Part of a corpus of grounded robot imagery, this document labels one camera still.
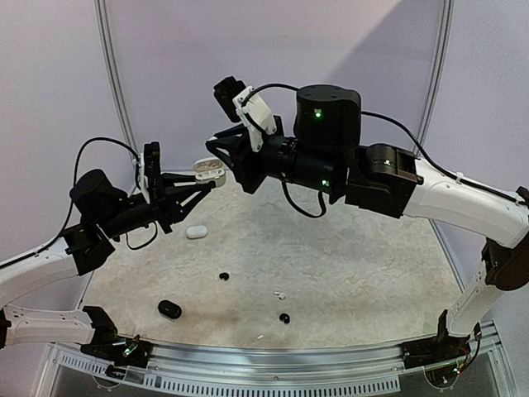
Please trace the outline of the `beige charging case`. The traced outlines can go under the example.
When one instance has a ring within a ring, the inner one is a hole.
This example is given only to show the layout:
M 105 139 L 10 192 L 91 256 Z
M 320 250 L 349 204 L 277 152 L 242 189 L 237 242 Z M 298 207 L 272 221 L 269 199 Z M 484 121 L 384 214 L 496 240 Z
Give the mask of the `beige charging case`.
M 195 181 L 198 184 L 213 182 L 216 188 L 220 188 L 226 183 L 224 164 L 216 157 L 197 160 L 193 164 L 193 172 L 195 174 Z

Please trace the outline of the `white earbud charging case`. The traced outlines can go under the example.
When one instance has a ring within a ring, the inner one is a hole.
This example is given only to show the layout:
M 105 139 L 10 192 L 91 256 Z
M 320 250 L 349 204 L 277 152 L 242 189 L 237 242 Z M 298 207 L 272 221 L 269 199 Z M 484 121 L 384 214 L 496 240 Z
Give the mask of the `white earbud charging case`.
M 185 231 L 185 236 L 189 240 L 202 239 L 208 235 L 208 229 L 206 226 L 197 225 L 188 227 Z

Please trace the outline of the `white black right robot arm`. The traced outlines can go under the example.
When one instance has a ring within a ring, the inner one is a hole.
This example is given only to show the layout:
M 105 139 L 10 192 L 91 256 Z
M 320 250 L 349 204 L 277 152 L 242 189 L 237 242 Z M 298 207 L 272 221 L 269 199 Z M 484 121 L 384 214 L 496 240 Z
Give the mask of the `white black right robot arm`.
M 321 205 L 343 200 L 392 218 L 408 216 L 448 223 L 487 240 L 474 281 L 442 314 L 427 353 L 444 361 L 459 337 L 504 292 L 528 281 L 528 192 L 494 189 L 443 169 L 423 150 L 360 144 L 365 115 L 360 95 L 330 84 L 296 90 L 293 134 L 261 98 L 259 88 L 226 78 L 213 94 L 232 128 L 218 132 L 207 149 L 248 194 L 268 178 L 316 190 Z

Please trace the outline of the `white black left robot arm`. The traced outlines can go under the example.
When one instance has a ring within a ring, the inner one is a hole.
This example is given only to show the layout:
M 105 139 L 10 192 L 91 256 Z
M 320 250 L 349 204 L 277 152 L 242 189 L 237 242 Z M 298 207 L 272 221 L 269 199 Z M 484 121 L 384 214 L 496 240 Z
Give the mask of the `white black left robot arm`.
M 147 191 L 128 195 L 100 169 L 90 170 L 70 190 L 81 214 L 79 224 L 53 242 L 1 264 L 1 345 L 72 342 L 91 346 L 106 359 L 117 358 L 122 340 L 113 321 L 97 306 L 74 311 L 24 309 L 14 300 L 60 280 L 86 275 L 115 251 L 113 242 L 150 224 L 166 234 L 182 222 L 213 189 L 226 182 L 224 170 L 194 175 L 163 173 Z

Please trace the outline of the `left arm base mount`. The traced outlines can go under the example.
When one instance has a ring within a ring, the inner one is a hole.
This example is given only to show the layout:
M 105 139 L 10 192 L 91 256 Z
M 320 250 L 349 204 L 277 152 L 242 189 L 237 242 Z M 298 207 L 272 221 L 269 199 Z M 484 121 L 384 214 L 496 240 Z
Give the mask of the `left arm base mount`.
M 146 368 L 153 344 L 134 337 L 119 336 L 115 328 L 100 328 L 94 332 L 90 343 L 83 344 L 80 351 L 88 356 L 110 361 L 114 366 Z

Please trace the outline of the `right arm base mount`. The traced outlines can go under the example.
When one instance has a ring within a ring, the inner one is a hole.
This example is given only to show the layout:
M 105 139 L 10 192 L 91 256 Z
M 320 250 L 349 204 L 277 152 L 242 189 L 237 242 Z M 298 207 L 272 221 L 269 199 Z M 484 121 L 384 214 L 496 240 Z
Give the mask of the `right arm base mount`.
M 439 321 L 434 336 L 402 342 L 399 349 L 404 367 L 412 369 L 467 357 L 470 354 L 469 340 L 469 334 L 463 337 L 450 335 L 447 326 Z

